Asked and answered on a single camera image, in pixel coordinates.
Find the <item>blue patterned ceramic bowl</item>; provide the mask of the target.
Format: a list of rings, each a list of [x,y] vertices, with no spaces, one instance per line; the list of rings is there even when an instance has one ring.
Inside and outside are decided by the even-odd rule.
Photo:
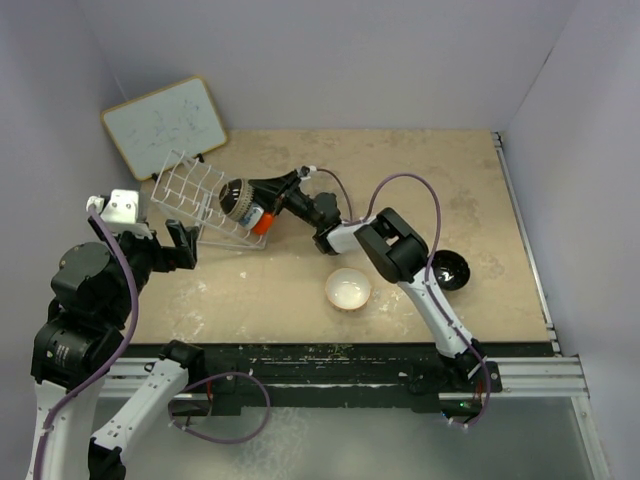
[[[246,230],[252,230],[260,222],[263,215],[264,209],[260,205],[252,203],[238,223]]]

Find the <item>black glossy bowl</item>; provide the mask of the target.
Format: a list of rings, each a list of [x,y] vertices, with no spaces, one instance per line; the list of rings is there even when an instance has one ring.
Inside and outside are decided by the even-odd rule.
[[[221,189],[218,199],[222,212],[240,223],[253,203],[254,189],[245,179],[233,179]]]

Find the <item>orange plastic bowl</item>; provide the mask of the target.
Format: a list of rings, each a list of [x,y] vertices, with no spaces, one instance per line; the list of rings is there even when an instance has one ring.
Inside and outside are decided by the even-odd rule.
[[[251,231],[256,235],[265,235],[271,228],[274,216],[271,213],[263,213]]]

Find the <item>white wire dish rack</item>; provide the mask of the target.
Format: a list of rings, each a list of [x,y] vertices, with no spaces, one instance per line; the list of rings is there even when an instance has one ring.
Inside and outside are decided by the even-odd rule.
[[[248,231],[225,216],[219,194],[231,177],[205,163],[201,155],[170,150],[162,171],[153,179],[151,201],[166,217],[197,226],[201,244],[231,250],[266,247],[265,235]]]

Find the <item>white ceramic bowl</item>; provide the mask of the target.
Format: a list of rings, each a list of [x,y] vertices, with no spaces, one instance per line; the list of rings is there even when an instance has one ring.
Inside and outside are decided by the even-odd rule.
[[[372,285],[368,277],[353,268],[332,272],[325,283],[325,295],[333,308],[354,312],[365,307],[371,297]]]

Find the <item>beige brown ceramic bowl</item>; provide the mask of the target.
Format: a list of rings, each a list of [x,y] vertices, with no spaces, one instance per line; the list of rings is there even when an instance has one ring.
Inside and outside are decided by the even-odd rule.
[[[455,251],[436,251],[431,266],[437,284],[445,291],[462,289],[467,285],[471,277],[468,262],[462,255]]]

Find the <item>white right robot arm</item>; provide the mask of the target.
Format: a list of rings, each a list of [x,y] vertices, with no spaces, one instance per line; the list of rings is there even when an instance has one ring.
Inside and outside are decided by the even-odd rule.
[[[315,197],[300,187],[302,175],[294,170],[281,177],[246,182],[251,201],[273,216],[287,210],[315,229],[313,240],[321,253],[339,255],[361,250],[378,274],[398,286],[411,300],[431,332],[445,366],[446,383],[467,391],[480,379],[490,380],[486,356],[479,342],[463,325],[441,292],[433,269],[435,249],[392,208],[347,224],[336,195]]]

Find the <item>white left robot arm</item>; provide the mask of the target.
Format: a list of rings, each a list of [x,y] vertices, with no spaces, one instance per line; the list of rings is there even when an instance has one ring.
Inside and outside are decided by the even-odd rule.
[[[139,295],[154,272],[195,268],[197,227],[165,225],[172,246],[156,235],[136,237],[127,227],[69,249],[51,280],[54,298],[34,339],[31,375],[37,417],[27,478],[122,479],[133,449],[181,390],[194,392],[206,378],[201,348],[173,340],[164,345],[141,386],[101,428],[93,427],[97,402],[115,358],[127,348],[121,331],[139,311]]]

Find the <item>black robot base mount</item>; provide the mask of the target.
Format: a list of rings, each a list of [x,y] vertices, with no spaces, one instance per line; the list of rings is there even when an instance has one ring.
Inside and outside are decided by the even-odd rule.
[[[218,375],[176,400],[180,413],[236,416],[246,407],[441,409],[474,415],[499,393],[496,363],[471,378],[445,365],[431,343],[204,344],[205,371]]]

